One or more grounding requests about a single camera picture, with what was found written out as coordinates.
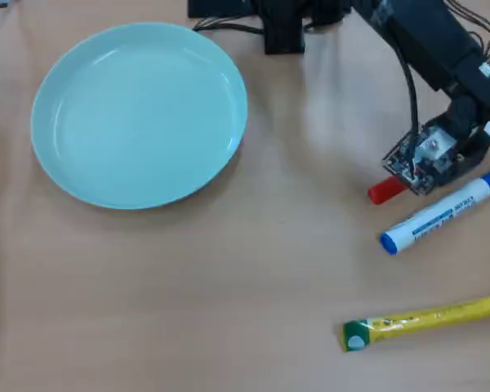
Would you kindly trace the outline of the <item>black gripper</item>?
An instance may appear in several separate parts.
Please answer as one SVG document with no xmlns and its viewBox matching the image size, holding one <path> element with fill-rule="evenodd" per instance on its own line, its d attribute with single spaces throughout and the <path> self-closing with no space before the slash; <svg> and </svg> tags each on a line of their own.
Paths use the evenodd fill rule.
<svg viewBox="0 0 490 392">
<path fill-rule="evenodd" d="M 443 185 L 448 185 L 476 168 L 490 148 L 490 135 L 484 129 L 478 129 L 470 138 L 474 128 L 490 119 L 490 91 L 476 95 L 453 83 L 444 92 L 450 98 L 448 108 L 432 118 L 430 125 L 462 141 L 448 155 L 451 165 L 443 173 Z"/>
</svg>

